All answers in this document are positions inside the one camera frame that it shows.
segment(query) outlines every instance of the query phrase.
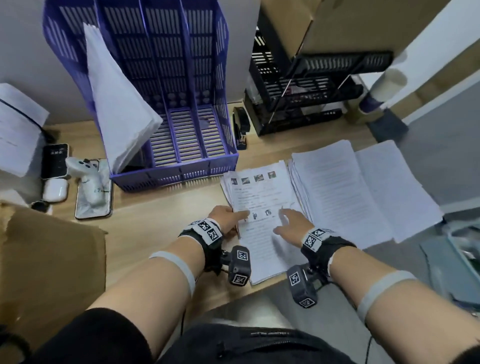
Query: stapler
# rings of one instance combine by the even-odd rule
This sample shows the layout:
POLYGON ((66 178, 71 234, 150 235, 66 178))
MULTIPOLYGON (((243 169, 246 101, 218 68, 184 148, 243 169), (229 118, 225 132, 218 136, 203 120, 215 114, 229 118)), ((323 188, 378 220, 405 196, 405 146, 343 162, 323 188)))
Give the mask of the stapler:
POLYGON ((233 132, 238 150, 247 149, 246 133, 250 131, 250 119, 243 107, 233 108, 233 132))

